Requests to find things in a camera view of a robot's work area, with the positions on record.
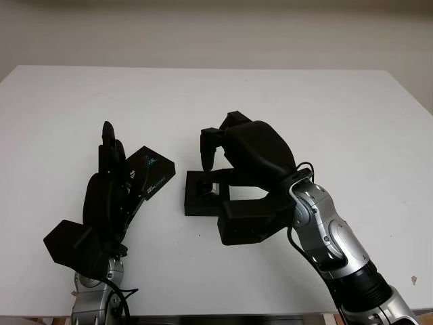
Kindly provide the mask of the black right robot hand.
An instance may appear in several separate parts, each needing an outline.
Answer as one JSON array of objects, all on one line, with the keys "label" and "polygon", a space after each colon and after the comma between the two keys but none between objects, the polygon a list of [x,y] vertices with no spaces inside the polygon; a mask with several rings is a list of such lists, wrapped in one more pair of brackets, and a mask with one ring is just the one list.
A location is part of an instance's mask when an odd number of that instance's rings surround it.
[{"label": "black right robot hand", "polygon": [[[230,169],[212,170],[218,147],[223,149]],[[270,192],[296,172],[292,151],[276,130],[239,111],[229,112],[219,128],[201,130],[200,155],[203,170],[211,175],[221,174],[230,186]]]}]

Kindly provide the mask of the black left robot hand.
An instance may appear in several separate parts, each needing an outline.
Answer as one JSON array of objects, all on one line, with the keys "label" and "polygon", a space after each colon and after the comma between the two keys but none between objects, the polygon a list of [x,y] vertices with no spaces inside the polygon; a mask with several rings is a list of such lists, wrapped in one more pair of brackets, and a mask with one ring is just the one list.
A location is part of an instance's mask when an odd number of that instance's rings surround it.
[{"label": "black left robot hand", "polygon": [[144,154],[126,157],[122,142],[106,121],[98,147],[98,172],[87,185],[83,223],[93,228],[110,250],[122,250],[128,227],[143,204],[147,164],[148,156]]}]

